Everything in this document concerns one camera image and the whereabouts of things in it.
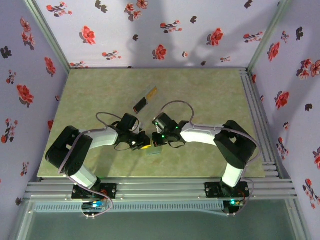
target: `gray floor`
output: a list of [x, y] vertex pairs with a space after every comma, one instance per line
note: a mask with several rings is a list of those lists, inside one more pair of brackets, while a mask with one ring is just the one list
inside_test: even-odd
[[294, 240], [285, 203], [252, 201], [237, 217], [200, 212], [35, 213], [29, 240]]

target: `floral wallpaper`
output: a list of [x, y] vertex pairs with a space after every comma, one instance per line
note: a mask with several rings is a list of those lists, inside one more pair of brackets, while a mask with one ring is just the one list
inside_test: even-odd
[[293, 180], [313, 239], [319, 239], [320, 215], [318, 4], [292, 1], [252, 70], [274, 146]]
[[5, 33], [0, 35], [0, 239], [5, 240], [38, 171], [67, 74], [23, 1], [2, 1], [0, 20]]
[[71, 68], [247, 67], [279, 3], [35, 1]]

